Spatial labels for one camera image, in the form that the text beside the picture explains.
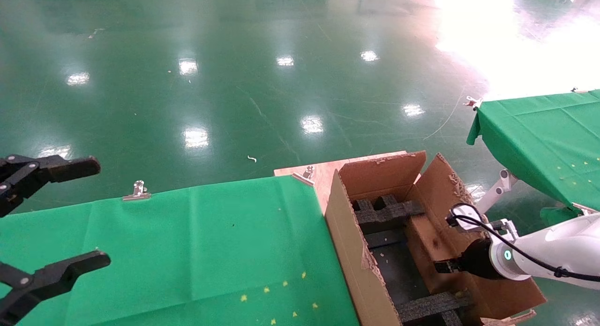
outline open cardboard box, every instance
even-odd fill
[[[411,217],[405,234],[418,271],[431,294],[468,290],[474,306],[463,317],[466,325],[480,318],[503,319],[546,302],[532,279],[491,281],[469,273],[438,274],[433,262],[455,258],[480,234],[461,234],[445,221],[450,207],[472,202],[465,185],[438,154],[415,182],[426,153],[348,163],[336,171],[325,219],[345,280],[363,326],[399,326],[398,313],[386,289],[377,262],[354,215],[352,200],[375,200],[393,194],[398,202],[417,200],[425,215]]]

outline wooden board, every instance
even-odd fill
[[[330,198],[331,181],[333,179],[335,170],[340,170],[344,166],[344,164],[347,164],[349,162],[364,161],[364,160],[371,160],[371,159],[381,159],[384,157],[403,155],[403,154],[406,154],[406,151],[403,150],[403,151],[397,151],[394,153],[385,153],[385,154],[378,154],[378,155],[356,157],[354,159],[345,159],[345,160],[337,160],[337,161],[323,162],[323,163],[317,163],[317,164],[308,164],[306,166],[297,166],[297,167],[291,167],[291,168],[281,168],[279,170],[273,170],[273,173],[276,176],[292,175],[295,172],[302,175],[304,173],[304,171],[306,170],[306,168],[309,165],[312,165],[315,168],[315,171],[313,172],[313,178],[312,178],[313,182],[315,183],[315,192],[317,193],[317,198],[319,199],[319,204],[321,205],[321,210],[323,212],[325,212],[325,209],[327,209],[327,202]]]

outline box flap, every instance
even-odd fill
[[[420,236],[425,241],[422,246],[431,260],[447,259],[448,251],[452,253],[452,257],[457,257],[473,240],[480,238],[481,234],[461,234],[450,228],[445,221],[452,205],[459,202],[472,203],[472,198],[442,155],[435,156],[416,183],[412,196],[420,196],[426,207],[427,218],[437,232],[436,236]],[[412,219],[411,224],[414,226],[423,222]],[[439,243],[426,243],[437,237],[441,237],[448,248],[435,247]],[[532,279],[522,282],[491,281],[469,273],[460,273],[453,285],[454,290],[468,289],[471,292],[476,301],[474,313],[479,317],[503,319],[546,302]]]
[[[338,171],[334,173],[325,219],[362,326],[400,326],[398,312],[377,262],[368,252]]]
[[[404,188],[413,185],[427,159],[425,151],[381,159],[347,163],[339,170],[347,194],[351,200],[379,190]]]

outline green tablecloth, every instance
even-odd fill
[[[483,102],[467,144],[479,135],[532,187],[565,205],[600,209],[600,89]]]
[[[29,272],[96,247],[112,264],[21,325],[358,326],[315,192],[292,177],[0,219],[0,259]]]

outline epoxy floor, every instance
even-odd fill
[[[0,0],[0,156],[103,166],[21,212],[420,149],[478,197],[501,166],[465,144],[465,97],[600,87],[599,21],[600,0]],[[525,234],[554,204],[518,183],[490,215]],[[538,284],[524,325],[600,325],[598,292]]]

